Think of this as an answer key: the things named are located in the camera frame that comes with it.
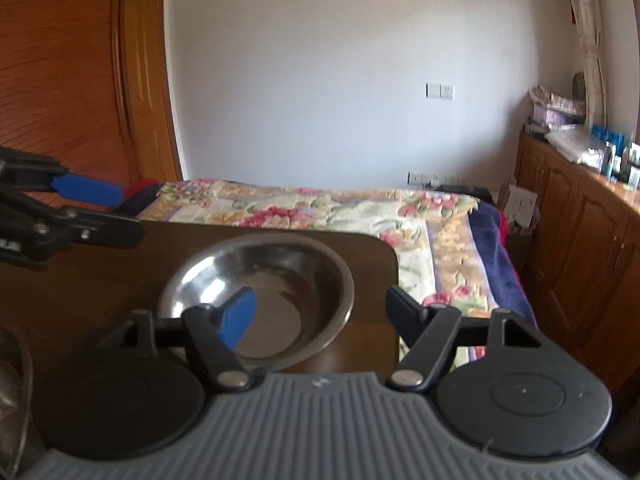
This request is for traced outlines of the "patterned beige curtain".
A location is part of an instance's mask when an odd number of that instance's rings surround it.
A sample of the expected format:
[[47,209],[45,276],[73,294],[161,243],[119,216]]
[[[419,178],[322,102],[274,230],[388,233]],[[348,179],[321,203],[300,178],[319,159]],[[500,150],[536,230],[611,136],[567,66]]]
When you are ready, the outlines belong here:
[[586,86],[586,125],[608,123],[606,83],[602,61],[602,20],[599,0],[570,0],[577,24]]

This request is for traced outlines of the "wooden louvered wardrobe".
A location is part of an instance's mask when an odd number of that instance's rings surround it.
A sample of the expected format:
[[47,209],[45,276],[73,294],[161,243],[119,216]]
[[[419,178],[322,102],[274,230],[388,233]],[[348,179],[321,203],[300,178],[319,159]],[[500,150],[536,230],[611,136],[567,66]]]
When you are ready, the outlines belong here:
[[1,144],[137,190],[183,177],[168,0],[1,0]]

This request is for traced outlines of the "dark folded clothes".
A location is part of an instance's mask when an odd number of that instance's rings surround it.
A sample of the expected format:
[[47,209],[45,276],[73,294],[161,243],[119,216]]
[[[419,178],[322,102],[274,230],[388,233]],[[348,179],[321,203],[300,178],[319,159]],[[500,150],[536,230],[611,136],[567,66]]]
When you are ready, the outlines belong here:
[[116,207],[114,214],[124,214],[128,217],[137,217],[154,200],[162,184],[155,179],[143,179],[126,189],[124,201]]

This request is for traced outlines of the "white cardboard box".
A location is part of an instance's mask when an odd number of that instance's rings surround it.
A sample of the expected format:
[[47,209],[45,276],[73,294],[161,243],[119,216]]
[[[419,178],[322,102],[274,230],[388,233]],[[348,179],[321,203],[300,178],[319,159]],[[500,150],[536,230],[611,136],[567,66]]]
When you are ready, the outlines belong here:
[[506,182],[500,188],[497,203],[506,222],[506,232],[525,235],[533,232],[540,219],[537,202],[538,195],[535,192]]

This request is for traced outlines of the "wooden low cabinet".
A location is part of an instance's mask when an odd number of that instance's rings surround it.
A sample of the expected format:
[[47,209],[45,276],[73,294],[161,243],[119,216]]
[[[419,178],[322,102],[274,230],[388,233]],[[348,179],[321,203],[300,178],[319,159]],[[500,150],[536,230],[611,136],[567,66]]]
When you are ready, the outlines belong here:
[[521,272],[538,326],[619,392],[639,373],[639,194],[526,134],[515,177],[540,213]]

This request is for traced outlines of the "floral bed quilt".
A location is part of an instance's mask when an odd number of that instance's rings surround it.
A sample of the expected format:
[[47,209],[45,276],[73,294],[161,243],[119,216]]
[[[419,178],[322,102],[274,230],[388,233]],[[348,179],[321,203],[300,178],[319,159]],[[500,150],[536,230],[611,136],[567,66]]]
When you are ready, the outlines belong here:
[[523,318],[533,314],[503,247],[498,210],[468,194],[322,191],[190,180],[163,185],[142,218],[230,226],[229,240],[274,233],[326,244],[343,258],[354,279],[355,303],[347,324],[359,315],[374,279],[358,281],[341,246],[321,239],[324,232],[337,233],[343,242],[370,236],[390,246],[399,286],[421,306],[448,304],[467,318],[488,318],[498,308]]

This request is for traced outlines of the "white wall socket strip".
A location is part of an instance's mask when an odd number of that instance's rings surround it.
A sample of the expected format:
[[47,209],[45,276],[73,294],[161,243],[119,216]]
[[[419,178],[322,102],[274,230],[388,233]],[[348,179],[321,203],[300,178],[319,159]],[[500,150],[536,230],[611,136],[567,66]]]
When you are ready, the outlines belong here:
[[427,174],[426,172],[409,171],[407,184],[422,186],[422,188],[438,188],[447,185],[465,185],[465,180],[457,176],[444,176],[443,174]]

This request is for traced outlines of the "blue bottles group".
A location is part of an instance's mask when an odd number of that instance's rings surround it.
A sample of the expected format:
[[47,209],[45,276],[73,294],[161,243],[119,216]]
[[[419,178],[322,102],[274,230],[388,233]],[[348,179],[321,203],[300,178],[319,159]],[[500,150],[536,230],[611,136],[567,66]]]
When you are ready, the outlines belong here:
[[627,146],[626,136],[599,125],[591,127],[591,137],[602,148],[602,164],[600,173],[605,177],[612,177],[615,167],[615,157],[623,153]]

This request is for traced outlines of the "large steel bowl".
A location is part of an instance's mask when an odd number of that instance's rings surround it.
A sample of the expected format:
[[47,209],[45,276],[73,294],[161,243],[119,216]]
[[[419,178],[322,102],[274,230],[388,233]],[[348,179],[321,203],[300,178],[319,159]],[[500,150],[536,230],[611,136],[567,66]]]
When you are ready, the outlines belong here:
[[26,340],[1,330],[1,478],[17,479],[46,452],[32,420],[34,367]]

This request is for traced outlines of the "small steel bowl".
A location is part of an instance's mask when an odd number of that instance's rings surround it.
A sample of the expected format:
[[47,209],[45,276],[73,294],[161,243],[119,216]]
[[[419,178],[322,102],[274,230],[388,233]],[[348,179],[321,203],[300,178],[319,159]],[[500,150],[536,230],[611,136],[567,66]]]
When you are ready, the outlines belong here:
[[250,234],[186,260],[165,286],[156,315],[219,308],[244,287],[255,293],[255,314],[234,350],[249,370],[284,370],[319,353],[355,303],[352,272],[326,244],[303,235]]

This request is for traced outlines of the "white wall switch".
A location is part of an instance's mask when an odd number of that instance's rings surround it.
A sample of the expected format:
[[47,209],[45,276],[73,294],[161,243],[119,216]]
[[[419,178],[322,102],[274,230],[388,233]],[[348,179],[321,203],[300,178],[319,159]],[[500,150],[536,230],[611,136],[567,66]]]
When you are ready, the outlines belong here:
[[452,100],[454,98],[454,87],[450,84],[427,84],[427,99]]

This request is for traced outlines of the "stack of boxes and papers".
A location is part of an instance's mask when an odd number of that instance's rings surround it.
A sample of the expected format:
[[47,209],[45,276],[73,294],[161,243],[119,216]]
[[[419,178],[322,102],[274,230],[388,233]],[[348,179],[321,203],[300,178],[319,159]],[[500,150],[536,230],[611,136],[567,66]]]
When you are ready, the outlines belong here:
[[546,136],[552,130],[580,127],[586,120],[586,104],[564,98],[548,89],[536,86],[527,92],[530,114],[523,130],[531,136]]

